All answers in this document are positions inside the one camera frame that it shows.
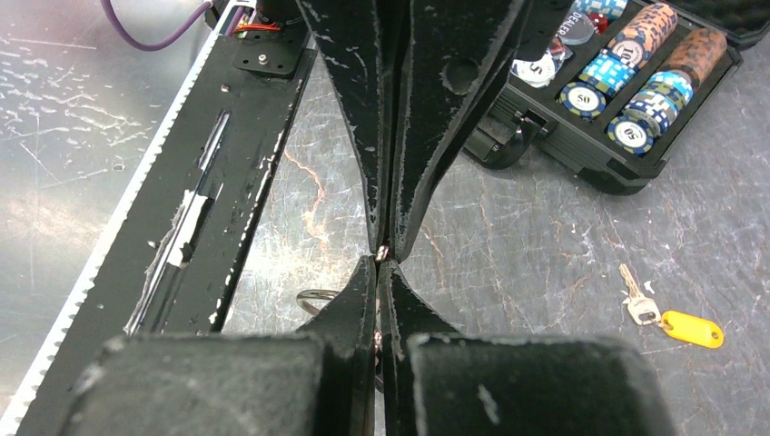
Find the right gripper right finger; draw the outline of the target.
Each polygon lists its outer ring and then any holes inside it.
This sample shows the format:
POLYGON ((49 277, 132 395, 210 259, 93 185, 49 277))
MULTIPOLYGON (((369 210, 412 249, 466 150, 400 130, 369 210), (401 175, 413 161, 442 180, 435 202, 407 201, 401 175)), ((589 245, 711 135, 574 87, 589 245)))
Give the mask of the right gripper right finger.
POLYGON ((379 268, 389 435, 672 435, 656 375, 607 336, 458 332, 379 268))

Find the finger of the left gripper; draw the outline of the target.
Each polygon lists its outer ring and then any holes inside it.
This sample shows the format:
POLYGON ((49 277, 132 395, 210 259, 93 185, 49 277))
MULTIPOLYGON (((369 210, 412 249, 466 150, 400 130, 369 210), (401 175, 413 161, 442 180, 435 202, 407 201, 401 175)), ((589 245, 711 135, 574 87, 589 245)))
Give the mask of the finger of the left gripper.
POLYGON ((300 1, 338 99, 359 167, 372 250, 385 224, 381 27, 374 1, 300 1))
POLYGON ((517 45, 529 1, 410 1, 399 73, 390 198, 390 249, 410 255, 441 165, 485 80, 517 45))

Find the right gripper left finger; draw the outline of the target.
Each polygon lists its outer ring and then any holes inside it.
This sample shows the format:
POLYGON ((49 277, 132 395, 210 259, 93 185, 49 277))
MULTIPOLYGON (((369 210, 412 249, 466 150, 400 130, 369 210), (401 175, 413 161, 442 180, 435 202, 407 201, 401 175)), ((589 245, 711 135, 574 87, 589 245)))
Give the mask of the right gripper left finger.
POLYGON ((63 435, 371 435, 376 265, 295 332, 109 341, 75 385, 63 435))

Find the keyring with keys bunch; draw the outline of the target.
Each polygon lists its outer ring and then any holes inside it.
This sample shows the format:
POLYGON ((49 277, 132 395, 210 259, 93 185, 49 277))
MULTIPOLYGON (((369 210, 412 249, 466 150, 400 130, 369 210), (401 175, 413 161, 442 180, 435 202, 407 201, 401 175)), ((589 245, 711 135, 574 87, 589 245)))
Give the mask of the keyring with keys bunch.
MULTIPOLYGON (((375 254, 375 263, 380 264, 384 262, 390 254, 390 247, 386 244, 381 245, 375 254)), ((332 290, 305 290, 296 295, 296 303, 308 314, 315 316, 320 313, 321 307, 317 307, 315 302, 329 302, 333 300, 340 291, 332 290)), ((382 334, 380 331, 380 297, 378 292, 375 292, 375 326, 373 331, 373 344, 375 350, 374 362, 380 363, 381 357, 381 342, 382 334)))

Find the key with yellow tag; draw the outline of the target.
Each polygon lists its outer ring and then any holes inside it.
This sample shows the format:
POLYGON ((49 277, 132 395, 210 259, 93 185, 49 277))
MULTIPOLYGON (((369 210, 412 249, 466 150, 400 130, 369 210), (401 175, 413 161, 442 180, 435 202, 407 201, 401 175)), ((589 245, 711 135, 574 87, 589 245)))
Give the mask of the key with yellow tag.
POLYGON ((725 335, 715 322, 674 310, 662 312, 655 300, 641 291, 627 264, 621 263, 618 271, 627 287, 622 304, 637 326, 654 325, 673 339, 707 349, 724 344, 725 335))

